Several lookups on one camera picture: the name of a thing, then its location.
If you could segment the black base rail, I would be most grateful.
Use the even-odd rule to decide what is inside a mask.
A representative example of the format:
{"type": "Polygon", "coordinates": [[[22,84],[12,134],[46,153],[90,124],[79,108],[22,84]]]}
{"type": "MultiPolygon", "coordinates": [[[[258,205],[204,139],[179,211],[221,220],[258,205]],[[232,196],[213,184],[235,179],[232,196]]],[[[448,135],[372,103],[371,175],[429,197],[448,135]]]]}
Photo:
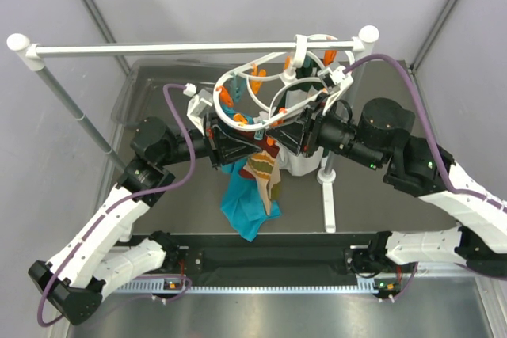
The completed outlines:
{"type": "Polygon", "coordinates": [[[353,285],[362,275],[395,276],[397,267],[368,252],[374,234],[171,234],[183,272],[202,287],[353,285]]]}

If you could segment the clear plastic bin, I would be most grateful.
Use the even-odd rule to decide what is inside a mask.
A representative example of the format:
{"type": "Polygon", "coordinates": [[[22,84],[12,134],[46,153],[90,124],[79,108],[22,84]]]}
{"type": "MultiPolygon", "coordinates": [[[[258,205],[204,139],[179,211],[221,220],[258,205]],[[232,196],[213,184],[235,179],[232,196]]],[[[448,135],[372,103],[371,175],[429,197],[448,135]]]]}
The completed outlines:
{"type": "Polygon", "coordinates": [[[195,59],[138,59],[132,64],[112,109],[112,120],[135,129],[148,116],[157,116],[171,127],[176,124],[166,105],[162,88],[166,84],[192,83],[211,91],[216,81],[232,69],[231,64],[195,59]]]}

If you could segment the yellow orange clothespin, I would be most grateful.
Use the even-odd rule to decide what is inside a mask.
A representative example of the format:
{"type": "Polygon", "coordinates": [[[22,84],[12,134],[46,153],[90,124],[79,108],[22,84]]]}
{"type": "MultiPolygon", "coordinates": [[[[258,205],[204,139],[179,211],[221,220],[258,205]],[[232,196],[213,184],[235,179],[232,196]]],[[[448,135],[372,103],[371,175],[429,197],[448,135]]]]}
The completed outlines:
{"type": "MultiPolygon", "coordinates": [[[[250,75],[252,77],[265,78],[267,76],[267,72],[265,69],[260,69],[257,65],[253,65],[250,75]]],[[[254,94],[257,94],[259,92],[262,84],[263,84],[262,80],[252,78],[250,79],[250,88],[252,89],[254,94]]]]}

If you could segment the white clothes drying rack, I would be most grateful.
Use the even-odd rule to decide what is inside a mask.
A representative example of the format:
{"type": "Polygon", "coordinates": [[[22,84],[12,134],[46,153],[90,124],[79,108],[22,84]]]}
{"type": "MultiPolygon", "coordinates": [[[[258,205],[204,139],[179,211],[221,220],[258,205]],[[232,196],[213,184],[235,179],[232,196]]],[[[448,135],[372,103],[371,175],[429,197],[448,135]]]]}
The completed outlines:
{"type": "Polygon", "coordinates": [[[290,89],[299,80],[295,77],[296,69],[303,65],[304,59],[316,51],[343,51],[349,58],[349,66],[346,67],[352,74],[353,70],[372,60],[372,49],[379,39],[379,31],[372,25],[367,25],[360,30],[358,36],[351,40],[341,41],[325,34],[315,36],[297,35],[292,42],[268,42],[268,43],[203,43],[203,44],[106,44],[97,46],[66,46],[66,47],[43,47],[35,44],[20,33],[10,35],[7,47],[21,59],[21,61],[34,73],[36,73],[50,90],[60,99],[61,103],[74,116],[87,134],[108,155],[116,167],[122,169],[123,162],[118,158],[114,149],[105,141],[96,127],[87,119],[84,112],[77,106],[53,74],[47,69],[46,58],[62,57],[94,57],[94,56],[121,56],[121,55],[182,55],[192,53],[251,53],[261,52],[259,59],[238,66],[226,72],[215,84],[213,89],[213,105],[219,118],[229,127],[240,131],[260,131],[270,128],[276,121],[282,119],[282,115],[270,116],[266,121],[258,124],[241,126],[229,118],[219,104],[219,95],[216,91],[228,78],[239,76],[249,81],[249,70],[253,65],[271,61],[283,54],[290,56],[288,68],[278,74],[278,79],[284,83],[285,89],[290,89]]]}

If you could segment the orange lower clothespin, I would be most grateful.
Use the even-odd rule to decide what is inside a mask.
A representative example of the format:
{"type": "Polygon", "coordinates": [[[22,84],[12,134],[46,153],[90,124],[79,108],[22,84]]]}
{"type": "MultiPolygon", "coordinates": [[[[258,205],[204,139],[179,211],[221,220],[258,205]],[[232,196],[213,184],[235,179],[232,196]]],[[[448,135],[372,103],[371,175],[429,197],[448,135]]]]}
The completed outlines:
{"type": "Polygon", "coordinates": [[[277,147],[276,140],[269,136],[266,137],[266,144],[272,148],[277,147]]]}

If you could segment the teal clothespin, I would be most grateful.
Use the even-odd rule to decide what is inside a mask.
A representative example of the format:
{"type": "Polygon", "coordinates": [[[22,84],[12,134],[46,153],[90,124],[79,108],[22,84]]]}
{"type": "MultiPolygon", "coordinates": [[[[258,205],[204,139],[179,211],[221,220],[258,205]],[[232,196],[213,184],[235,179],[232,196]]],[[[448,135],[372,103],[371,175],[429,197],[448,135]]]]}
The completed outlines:
{"type": "Polygon", "coordinates": [[[231,79],[231,97],[236,104],[241,100],[241,97],[245,91],[246,82],[245,79],[239,76],[234,76],[231,79]]]}

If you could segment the white and green shirt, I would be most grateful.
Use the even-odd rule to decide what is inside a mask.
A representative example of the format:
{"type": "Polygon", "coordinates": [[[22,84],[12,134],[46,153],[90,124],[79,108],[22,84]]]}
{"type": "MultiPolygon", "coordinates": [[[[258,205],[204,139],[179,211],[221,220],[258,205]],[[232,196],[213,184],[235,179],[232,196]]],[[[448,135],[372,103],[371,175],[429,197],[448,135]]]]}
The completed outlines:
{"type": "MultiPolygon", "coordinates": [[[[299,83],[290,89],[281,89],[270,102],[266,112],[261,112],[260,117],[266,119],[269,116],[278,115],[282,109],[289,110],[299,103],[308,104],[308,100],[318,93],[314,87],[315,82],[299,83]]],[[[264,179],[268,175],[274,174],[278,170],[287,170],[292,176],[301,177],[312,171],[315,171],[322,158],[322,149],[317,149],[318,153],[312,157],[307,155],[304,144],[303,123],[288,123],[282,128],[282,138],[288,143],[288,147],[280,144],[270,136],[264,137],[260,141],[262,153],[255,154],[264,164],[269,165],[266,174],[261,174],[264,179]]]]}

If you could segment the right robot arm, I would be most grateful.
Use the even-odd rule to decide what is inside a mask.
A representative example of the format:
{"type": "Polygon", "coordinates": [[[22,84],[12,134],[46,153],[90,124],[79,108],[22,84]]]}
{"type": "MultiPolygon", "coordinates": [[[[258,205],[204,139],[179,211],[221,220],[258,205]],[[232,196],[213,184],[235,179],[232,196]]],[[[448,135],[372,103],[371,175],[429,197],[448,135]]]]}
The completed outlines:
{"type": "Polygon", "coordinates": [[[322,147],[372,170],[385,169],[385,184],[458,222],[441,231],[378,232],[362,250],[368,271],[436,262],[504,278],[506,203],[473,181],[434,139],[413,136],[414,121],[413,112],[384,97],[368,101],[358,123],[343,121],[325,112],[318,97],[298,116],[277,120],[267,135],[293,154],[309,157],[322,147]]]}

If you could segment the striped beige sock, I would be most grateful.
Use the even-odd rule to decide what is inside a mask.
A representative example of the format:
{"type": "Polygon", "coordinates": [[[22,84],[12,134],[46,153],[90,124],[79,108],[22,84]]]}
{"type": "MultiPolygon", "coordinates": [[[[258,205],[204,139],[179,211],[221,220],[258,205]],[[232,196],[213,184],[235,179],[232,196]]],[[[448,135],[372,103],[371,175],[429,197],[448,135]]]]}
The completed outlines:
{"type": "Polygon", "coordinates": [[[265,213],[270,216],[273,211],[273,204],[280,197],[281,174],[278,163],[274,165],[267,162],[258,164],[254,170],[257,179],[257,188],[265,213]]]}

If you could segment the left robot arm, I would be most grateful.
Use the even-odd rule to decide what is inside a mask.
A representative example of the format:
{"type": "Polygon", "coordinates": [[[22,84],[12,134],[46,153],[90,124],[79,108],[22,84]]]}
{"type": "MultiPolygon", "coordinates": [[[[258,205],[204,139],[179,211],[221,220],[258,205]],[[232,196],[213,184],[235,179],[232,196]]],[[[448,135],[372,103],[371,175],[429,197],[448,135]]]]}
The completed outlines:
{"type": "Polygon", "coordinates": [[[80,325],[124,284],[148,272],[172,272],[180,265],[181,249],[162,231],[125,253],[107,255],[164,193],[190,180],[197,159],[209,158],[214,166],[221,166],[261,150],[254,134],[262,125],[245,118],[209,112],[194,129],[185,128],[179,117],[175,121],[179,133],[157,117],[138,125],[131,141],[135,156],[97,212],[59,253],[29,268],[29,277],[41,293],[40,325],[50,326],[43,318],[47,303],[72,325],[80,325]]]}

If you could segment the blue cloth garment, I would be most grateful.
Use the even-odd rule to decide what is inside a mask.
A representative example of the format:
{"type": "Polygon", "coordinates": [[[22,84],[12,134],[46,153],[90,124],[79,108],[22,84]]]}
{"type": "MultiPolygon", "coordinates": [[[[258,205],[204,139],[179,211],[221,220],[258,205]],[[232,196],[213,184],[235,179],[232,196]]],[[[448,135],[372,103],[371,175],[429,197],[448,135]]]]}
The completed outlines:
{"type": "Polygon", "coordinates": [[[257,181],[241,177],[238,172],[246,163],[243,158],[233,164],[221,167],[223,173],[230,176],[227,190],[222,198],[220,210],[226,216],[231,227],[246,241],[253,241],[262,224],[281,216],[278,200],[273,204],[270,216],[265,213],[264,205],[257,188],[257,181]]]}

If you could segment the striped sock red cuff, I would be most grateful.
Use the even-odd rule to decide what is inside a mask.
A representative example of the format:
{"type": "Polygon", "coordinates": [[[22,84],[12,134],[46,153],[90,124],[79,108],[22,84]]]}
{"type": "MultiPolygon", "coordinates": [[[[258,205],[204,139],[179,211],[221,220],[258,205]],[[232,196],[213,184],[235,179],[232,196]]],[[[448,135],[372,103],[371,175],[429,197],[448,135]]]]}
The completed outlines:
{"type": "Polygon", "coordinates": [[[246,159],[246,163],[238,174],[251,180],[280,180],[280,166],[277,161],[279,147],[267,146],[262,152],[253,154],[246,159]]]}

